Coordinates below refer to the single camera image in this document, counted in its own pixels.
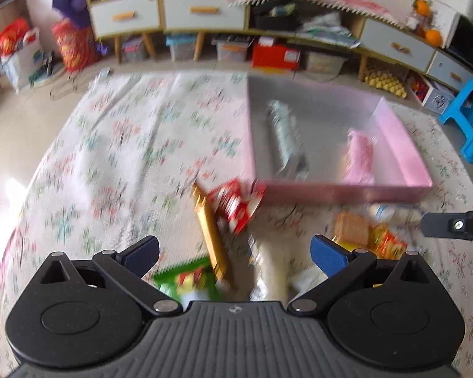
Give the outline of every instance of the cabinet drawer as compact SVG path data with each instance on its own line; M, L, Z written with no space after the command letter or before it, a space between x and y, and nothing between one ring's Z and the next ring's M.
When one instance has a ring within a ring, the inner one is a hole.
M471 71L441 52L435 54L427 73L456 90L461 90L473 78Z
M110 0L90 7L96 37L159 28L158 0Z
M361 42L366 49L394 58L423 72L426 72L435 53L434 48L414 37L370 19L366 20Z
M165 29L243 30L245 7L226 0L163 0Z

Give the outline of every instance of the floral bedsheet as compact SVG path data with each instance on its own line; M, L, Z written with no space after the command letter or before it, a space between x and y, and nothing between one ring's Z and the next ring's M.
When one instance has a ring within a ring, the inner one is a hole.
M434 189L429 212L473 209L473 184L436 120L392 105L422 153ZM41 161L0 269L0 373L16 362L6 318L52 251L88 259L101 249L123 250L147 234L160 240L153 271L206 253L190 184L207 188L248 171L245 73L178 72L116 75L97 80ZM309 267L313 234L331 235L336 208L261 207L250 230L287 237L290 272ZM455 359L473 367L473 242L425 239L411 229L466 323ZM150 274L144 279L150 281Z

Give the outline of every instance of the pink tray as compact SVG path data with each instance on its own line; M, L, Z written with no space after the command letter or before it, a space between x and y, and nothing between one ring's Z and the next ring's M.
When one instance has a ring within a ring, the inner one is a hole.
M416 203L433 186L408 132L379 95L333 83L251 75L248 97L252 144L248 172L266 184L266 203ZM274 178L276 164L265 117L270 100L289 104L298 120L310 165L305 182ZM374 185L341 183L350 128L375 138Z

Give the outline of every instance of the bread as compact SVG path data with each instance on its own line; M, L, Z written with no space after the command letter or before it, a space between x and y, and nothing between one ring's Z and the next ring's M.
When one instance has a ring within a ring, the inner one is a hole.
M370 226L366 219L360 215L342 210L336 217L334 226L334 241L357 244L368 247L370 243Z

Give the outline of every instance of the microwave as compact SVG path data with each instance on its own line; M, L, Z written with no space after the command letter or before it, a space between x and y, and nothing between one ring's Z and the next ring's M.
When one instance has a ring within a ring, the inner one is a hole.
M473 68L473 21L436 0L433 0L431 8L431 25L443 37L442 48Z

